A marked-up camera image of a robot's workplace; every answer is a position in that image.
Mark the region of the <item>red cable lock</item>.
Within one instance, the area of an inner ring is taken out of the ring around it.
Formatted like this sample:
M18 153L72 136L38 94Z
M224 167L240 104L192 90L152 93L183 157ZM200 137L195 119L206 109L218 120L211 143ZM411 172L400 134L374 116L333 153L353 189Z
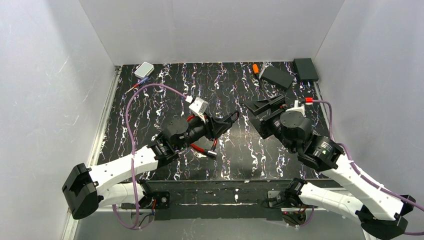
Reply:
M201 148L194 143L191 143L190 147L194 149L195 151L197 151L198 153L203 154L206 157L215 160L217 158L217 153L216 153L217 144L218 144L218 139L216 138L209 150L205 148Z

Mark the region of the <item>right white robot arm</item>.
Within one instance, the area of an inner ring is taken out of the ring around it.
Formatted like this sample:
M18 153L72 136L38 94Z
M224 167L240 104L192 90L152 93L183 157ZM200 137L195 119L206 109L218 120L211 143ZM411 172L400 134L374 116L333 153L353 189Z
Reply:
M388 190L354 163L345 146L330 136L315 134L313 123L305 114L305 105L314 103L315 99L307 97L290 108L285 97L278 95L244 101L242 105L253 114L250 122L261 138L276 137L303 165L334 180L347 194L294 178L284 191L267 199L268 206L323 208L359 223L365 232L380 240L405 235L408 226L405 215L416 207L415 199Z

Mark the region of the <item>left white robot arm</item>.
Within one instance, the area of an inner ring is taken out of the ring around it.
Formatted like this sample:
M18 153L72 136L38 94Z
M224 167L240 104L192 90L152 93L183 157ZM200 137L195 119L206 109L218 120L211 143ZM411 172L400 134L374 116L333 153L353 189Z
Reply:
M98 208L121 204L152 208L160 202L158 194L145 180L126 183L139 174L164 167L179 157L179 152L205 137L217 140L226 133L240 116L235 110L222 117L191 115L175 118L156 136L152 143L134 154L123 156L105 164L87 167L84 163L72 168L61 190L72 218L80 220Z

